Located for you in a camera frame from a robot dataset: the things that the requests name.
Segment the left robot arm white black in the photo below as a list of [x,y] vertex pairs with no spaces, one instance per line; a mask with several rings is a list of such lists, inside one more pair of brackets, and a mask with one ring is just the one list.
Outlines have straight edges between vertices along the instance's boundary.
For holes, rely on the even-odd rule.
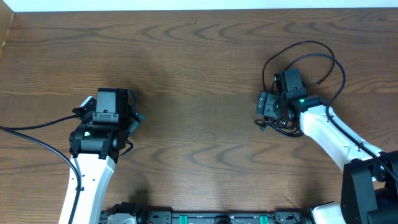
[[71,163],[60,223],[98,223],[109,181],[129,136],[144,119],[131,90],[99,88],[73,113],[81,123],[69,137]]

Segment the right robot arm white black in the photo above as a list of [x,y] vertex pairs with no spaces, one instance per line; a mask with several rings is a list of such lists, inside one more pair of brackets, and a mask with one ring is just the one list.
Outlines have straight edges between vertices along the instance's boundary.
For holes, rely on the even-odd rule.
[[341,199],[309,210],[302,223],[397,223],[397,152],[384,152],[346,125],[320,96],[308,95],[298,70],[274,75],[276,92],[259,95],[255,123],[313,139],[343,173]]

